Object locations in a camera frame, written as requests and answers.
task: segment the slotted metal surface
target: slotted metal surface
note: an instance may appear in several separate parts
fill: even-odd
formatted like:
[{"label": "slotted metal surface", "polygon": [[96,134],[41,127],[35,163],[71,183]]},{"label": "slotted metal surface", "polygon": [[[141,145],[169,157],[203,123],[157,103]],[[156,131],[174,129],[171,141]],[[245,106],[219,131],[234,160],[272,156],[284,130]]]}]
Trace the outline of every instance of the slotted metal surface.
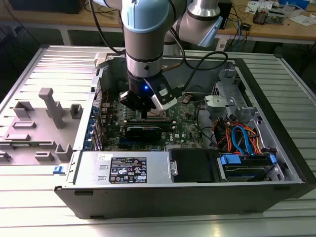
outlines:
[{"label": "slotted metal surface", "polygon": [[[76,100],[78,94],[84,96],[89,88],[89,77],[94,76],[93,58],[98,52],[109,51],[100,47],[50,47],[39,54],[39,60],[25,77],[26,82],[21,84],[15,98],[20,99],[20,94],[23,93],[32,97],[40,86],[52,86],[55,96],[67,108],[71,105],[71,100]],[[206,52],[188,52],[188,56],[205,54]],[[273,55],[231,53],[230,56],[245,60],[316,174],[316,107],[310,91],[286,63]],[[64,80],[65,75],[71,72],[70,68],[76,70],[76,76],[72,75]],[[52,76],[41,73],[55,73],[56,77],[50,80]],[[33,97],[31,99],[35,104],[40,104],[38,101]],[[9,120],[5,121],[7,118],[4,115],[8,118],[15,115],[11,110],[6,106],[2,111],[0,125],[9,123]],[[2,130],[5,130],[5,126],[0,126],[0,133]],[[283,201],[263,214],[81,220],[51,190],[64,178],[53,176],[53,169],[54,166],[51,165],[0,166],[1,236],[316,236],[316,191],[300,199]]]}]

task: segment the motherboard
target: motherboard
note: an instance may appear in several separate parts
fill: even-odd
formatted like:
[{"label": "motherboard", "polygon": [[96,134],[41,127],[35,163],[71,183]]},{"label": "motherboard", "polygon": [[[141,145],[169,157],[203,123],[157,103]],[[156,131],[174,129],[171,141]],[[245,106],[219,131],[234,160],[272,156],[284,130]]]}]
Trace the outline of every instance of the motherboard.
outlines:
[{"label": "motherboard", "polygon": [[178,98],[168,111],[151,110],[143,119],[118,101],[102,105],[104,151],[168,151],[202,148],[195,124],[195,103]]}]

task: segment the power supply label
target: power supply label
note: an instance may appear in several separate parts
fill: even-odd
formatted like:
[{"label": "power supply label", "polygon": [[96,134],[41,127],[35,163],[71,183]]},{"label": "power supply label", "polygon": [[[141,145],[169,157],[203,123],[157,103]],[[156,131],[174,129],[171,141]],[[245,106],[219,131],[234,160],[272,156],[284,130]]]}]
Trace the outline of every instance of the power supply label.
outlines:
[{"label": "power supply label", "polygon": [[113,157],[111,160],[110,183],[147,183],[146,157]]}]

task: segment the sticker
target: sticker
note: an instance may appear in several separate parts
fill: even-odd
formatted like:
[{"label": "sticker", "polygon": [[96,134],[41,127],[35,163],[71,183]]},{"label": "sticker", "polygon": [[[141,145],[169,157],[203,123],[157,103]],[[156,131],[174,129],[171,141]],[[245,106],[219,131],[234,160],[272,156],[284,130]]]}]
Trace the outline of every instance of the sticker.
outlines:
[{"label": "sticker", "polygon": [[98,154],[98,160],[110,160],[113,154]]},{"label": "sticker", "polygon": [[30,144],[11,144],[13,147],[30,147]]},{"label": "sticker", "polygon": [[112,157],[111,184],[147,183],[146,157]]}]

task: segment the blue latch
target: blue latch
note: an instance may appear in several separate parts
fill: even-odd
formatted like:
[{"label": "blue latch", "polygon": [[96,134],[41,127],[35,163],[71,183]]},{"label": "blue latch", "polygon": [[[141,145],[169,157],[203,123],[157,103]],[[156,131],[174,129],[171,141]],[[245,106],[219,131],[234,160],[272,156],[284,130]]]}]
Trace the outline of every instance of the blue latch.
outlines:
[{"label": "blue latch", "polygon": [[235,154],[226,154],[221,157],[222,165],[225,164],[241,164],[240,157]]},{"label": "blue latch", "polygon": [[89,119],[89,125],[94,125],[95,121],[93,119]]},{"label": "blue latch", "polygon": [[85,138],[86,139],[90,139],[92,137],[92,134],[91,133],[87,133],[86,135],[85,135]]},{"label": "blue latch", "polygon": [[92,111],[91,111],[92,113],[97,113],[98,112],[98,108],[97,107],[95,107],[95,106],[92,106]]},{"label": "blue latch", "polygon": [[56,166],[54,168],[53,174],[65,174],[63,166]]},{"label": "blue latch", "polygon": [[91,143],[88,142],[88,141],[84,141],[84,142],[83,142],[83,145],[84,145],[85,147],[90,147],[90,144],[91,144]]},{"label": "blue latch", "polygon": [[92,131],[93,131],[93,127],[88,126],[88,127],[87,127],[87,130],[88,130],[89,132],[92,132]]},{"label": "blue latch", "polygon": [[275,155],[270,155],[270,159],[272,161],[273,164],[276,164],[277,163],[277,158]]}]

